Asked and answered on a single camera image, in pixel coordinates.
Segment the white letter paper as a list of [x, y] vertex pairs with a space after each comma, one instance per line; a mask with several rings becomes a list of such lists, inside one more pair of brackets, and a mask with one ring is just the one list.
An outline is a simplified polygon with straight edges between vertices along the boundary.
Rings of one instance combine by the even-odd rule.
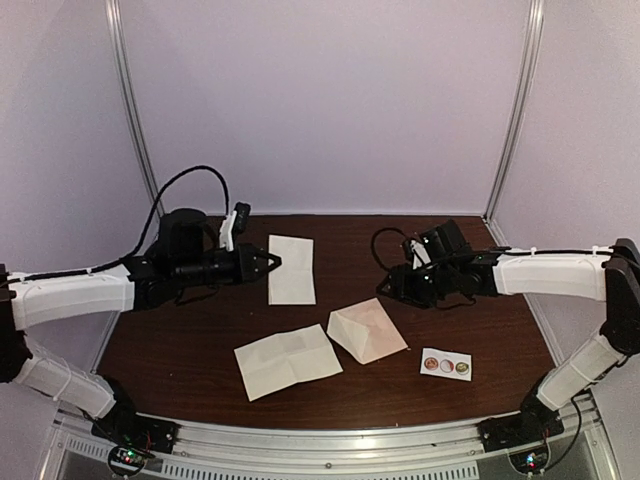
[[282, 263], [268, 276], [268, 303], [315, 305], [314, 241], [270, 235], [269, 252], [278, 256]]

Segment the beige paper envelope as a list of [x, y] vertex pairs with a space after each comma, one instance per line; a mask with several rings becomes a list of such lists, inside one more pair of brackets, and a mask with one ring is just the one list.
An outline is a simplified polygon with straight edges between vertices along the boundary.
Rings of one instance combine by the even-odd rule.
[[332, 311], [327, 335], [361, 365], [408, 348], [377, 298]]

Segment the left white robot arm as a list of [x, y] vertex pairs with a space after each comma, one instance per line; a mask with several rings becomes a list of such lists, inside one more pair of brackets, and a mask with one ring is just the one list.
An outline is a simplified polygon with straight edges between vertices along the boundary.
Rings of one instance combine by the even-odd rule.
[[1, 275], [1, 380], [75, 405], [123, 444], [137, 442], [144, 424], [115, 381], [85, 372], [28, 343], [35, 325], [103, 312], [137, 312], [177, 301], [192, 287], [255, 282], [279, 268], [280, 256], [240, 243], [250, 208], [244, 203], [213, 231], [205, 213], [177, 209], [164, 215], [155, 241], [142, 254], [112, 266], [41, 274]]

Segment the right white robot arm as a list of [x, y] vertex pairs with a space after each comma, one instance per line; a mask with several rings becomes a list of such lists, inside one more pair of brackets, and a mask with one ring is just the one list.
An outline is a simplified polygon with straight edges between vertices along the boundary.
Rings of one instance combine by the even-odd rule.
[[[416, 252], [413, 244], [422, 246]], [[452, 294], [479, 296], [559, 295], [606, 305], [599, 329], [560, 366], [541, 378], [510, 417], [483, 429], [530, 442], [551, 429], [559, 410], [612, 368], [639, 352], [639, 250], [621, 238], [588, 250], [493, 247], [475, 250], [449, 219], [403, 243], [406, 261], [386, 268], [378, 294], [422, 309]]]

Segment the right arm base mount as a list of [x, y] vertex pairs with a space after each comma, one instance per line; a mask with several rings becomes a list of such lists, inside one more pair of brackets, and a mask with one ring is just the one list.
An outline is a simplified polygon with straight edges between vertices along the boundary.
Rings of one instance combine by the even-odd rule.
[[477, 429], [487, 453], [540, 443], [564, 432], [563, 423], [558, 418], [540, 424], [535, 420], [527, 420], [520, 413], [485, 419], [477, 424]]

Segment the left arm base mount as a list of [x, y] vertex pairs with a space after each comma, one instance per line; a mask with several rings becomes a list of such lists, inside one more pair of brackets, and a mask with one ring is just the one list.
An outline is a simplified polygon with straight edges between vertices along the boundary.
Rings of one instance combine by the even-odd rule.
[[129, 419], [91, 419], [91, 434], [144, 455], [171, 454], [179, 426], [172, 421], [135, 414]]

